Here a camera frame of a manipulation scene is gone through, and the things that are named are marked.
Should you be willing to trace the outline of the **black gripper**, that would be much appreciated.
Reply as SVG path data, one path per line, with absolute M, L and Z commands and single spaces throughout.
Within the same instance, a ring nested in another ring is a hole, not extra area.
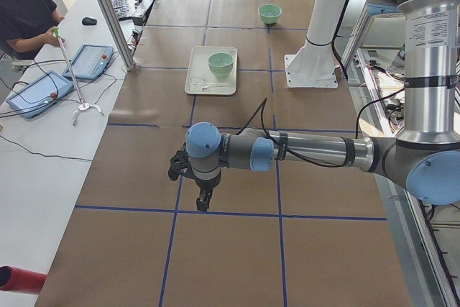
M 199 197 L 196 199 L 198 211 L 207 211 L 213 196 L 213 189 L 221 182 L 221 176 L 216 176 L 210 180 L 196 178 L 195 183 L 200 188 Z

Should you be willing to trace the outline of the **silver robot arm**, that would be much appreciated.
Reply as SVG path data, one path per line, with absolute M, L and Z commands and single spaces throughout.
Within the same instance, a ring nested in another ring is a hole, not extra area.
M 459 0 L 367 4 L 370 14 L 399 11 L 405 16 L 403 129 L 393 138 L 360 139 L 253 128 L 222 134 L 208 122 L 194 124 L 186 134 L 180 172 L 199 186 L 199 210 L 208 209 L 223 168 L 267 171 L 276 160 L 357 167 L 437 206 L 459 200 L 459 135 L 454 130 Z

